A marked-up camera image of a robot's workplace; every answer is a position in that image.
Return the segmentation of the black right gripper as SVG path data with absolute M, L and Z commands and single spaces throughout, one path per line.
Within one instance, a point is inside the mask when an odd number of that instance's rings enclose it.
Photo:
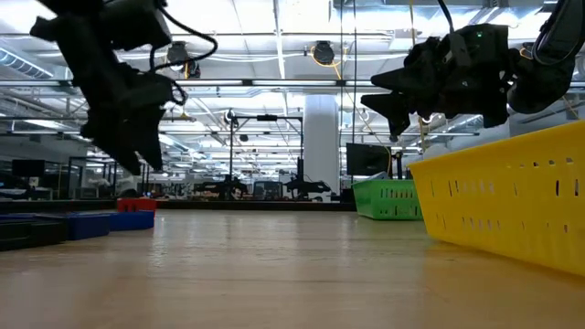
M 413 113 L 423 120 L 434 113 L 449 119 L 478 114 L 484 127 L 492 128 L 508 119 L 506 80 L 510 77 L 508 27 L 471 25 L 443 38 L 427 38 L 411 49 L 406 68 L 370 78 L 377 87 L 414 90 L 412 94 L 367 94 L 361 103 L 388 120 L 391 136 L 410 127 Z

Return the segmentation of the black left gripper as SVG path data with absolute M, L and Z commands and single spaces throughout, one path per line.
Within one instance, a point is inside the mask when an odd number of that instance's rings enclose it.
M 36 0 L 55 16 L 39 16 L 29 34 L 54 42 L 90 109 L 81 136 L 90 139 L 132 175 L 141 165 L 116 116 L 142 111 L 136 119 L 136 151 L 154 169 L 163 168 L 158 126 L 168 102 L 186 94 L 155 69 L 141 71 L 118 59 L 118 50 L 157 50 L 171 43 L 163 10 L 166 0 Z

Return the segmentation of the red plastic box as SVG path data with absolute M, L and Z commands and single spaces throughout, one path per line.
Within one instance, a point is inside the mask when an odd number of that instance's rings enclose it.
M 151 198 L 118 198 L 118 212 L 153 211 L 157 209 L 157 201 Z

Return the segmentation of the white globe bulb lamp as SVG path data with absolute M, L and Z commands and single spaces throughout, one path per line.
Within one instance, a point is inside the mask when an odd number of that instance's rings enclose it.
M 422 154 L 423 160 L 429 160 L 434 157 L 448 154 L 451 150 L 444 143 L 436 143 L 427 147 Z

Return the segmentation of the black monitor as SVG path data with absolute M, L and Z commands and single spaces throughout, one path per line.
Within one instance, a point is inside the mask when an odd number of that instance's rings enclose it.
M 390 153 L 384 146 L 362 143 L 346 145 L 346 171 L 349 175 L 388 173 Z

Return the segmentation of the white building pillar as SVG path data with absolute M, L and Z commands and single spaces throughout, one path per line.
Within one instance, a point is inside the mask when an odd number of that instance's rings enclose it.
M 303 111 L 303 173 L 339 192 L 339 107 L 334 95 L 310 94 Z

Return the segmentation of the dark blue plastic box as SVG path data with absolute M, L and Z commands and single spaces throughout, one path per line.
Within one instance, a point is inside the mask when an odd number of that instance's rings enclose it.
M 25 213 L 0 215 L 0 221 L 9 219 L 60 220 L 68 226 L 68 240 L 80 240 L 107 236 L 110 233 L 110 217 L 110 213 L 57 215 Z

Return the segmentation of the green plastic basket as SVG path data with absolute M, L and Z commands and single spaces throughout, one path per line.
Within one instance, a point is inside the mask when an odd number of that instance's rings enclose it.
M 353 184 L 357 213 L 375 220 L 423 220 L 413 180 L 367 180 Z

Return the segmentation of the black box with label window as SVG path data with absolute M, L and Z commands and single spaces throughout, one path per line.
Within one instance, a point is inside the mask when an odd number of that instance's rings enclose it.
M 67 238 L 68 227 L 62 221 L 33 218 L 0 221 L 0 251 L 55 245 Z

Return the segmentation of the yellow plastic basket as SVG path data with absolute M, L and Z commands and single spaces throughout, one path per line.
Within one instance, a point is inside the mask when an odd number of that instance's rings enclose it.
M 585 120 L 409 169 L 434 239 L 585 277 Z

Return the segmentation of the black aluminium table frame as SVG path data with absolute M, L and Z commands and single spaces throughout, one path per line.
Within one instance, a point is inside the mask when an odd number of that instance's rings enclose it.
M 108 210 L 116 200 L 0 201 L 0 214 Z M 356 212 L 353 203 L 276 202 L 276 201 L 187 201 L 157 200 L 158 209 L 173 210 L 250 210 L 250 211 L 347 211 Z

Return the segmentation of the black distant robot station frame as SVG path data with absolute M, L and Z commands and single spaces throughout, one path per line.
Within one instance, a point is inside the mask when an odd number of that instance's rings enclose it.
M 241 124 L 239 124 L 238 128 L 243 128 L 243 126 L 249 121 L 249 120 L 255 120 L 258 122 L 278 122 L 278 120 L 284 120 L 287 123 L 291 123 L 290 120 L 295 119 L 297 120 L 300 124 L 300 130 L 298 131 L 294 126 L 293 129 L 296 131 L 296 133 L 300 136 L 301 141 L 300 141 L 300 155 L 296 161 L 297 163 L 297 174 L 303 174 L 303 167 L 301 166 L 302 162 L 303 162 L 303 151 L 304 151 L 304 134 L 303 134 L 303 118 L 301 117 L 292 117 L 291 119 L 285 116 L 278 116 L 278 115 L 273 115 L 273 114 L 260 114 L 260 115 L 256 115 L 256 116 L 238 116 L 235 115 L 233 113 L 233 111 L 229 111 L 229 114 L 231 115 L 230 117 L 230 122 L 229 122 L 229 174 L 227 176 L 228 180 L 229 180 L 229 187 L 232 188 L 232 183 L 234 181 L 234 177 L 233 177 L 233 156 L 234 156 L 234 135 L 235 135 L 235 121 L 242 119 L 243 122 Z M 263 201 L 283 201 L 285 200 L 284 198 L 284 192 L 283 192 L 283 186 L 280 187 L 280 195 L 279 196 L 268 196 L 266 197 L 265 195 L 263 195 Z

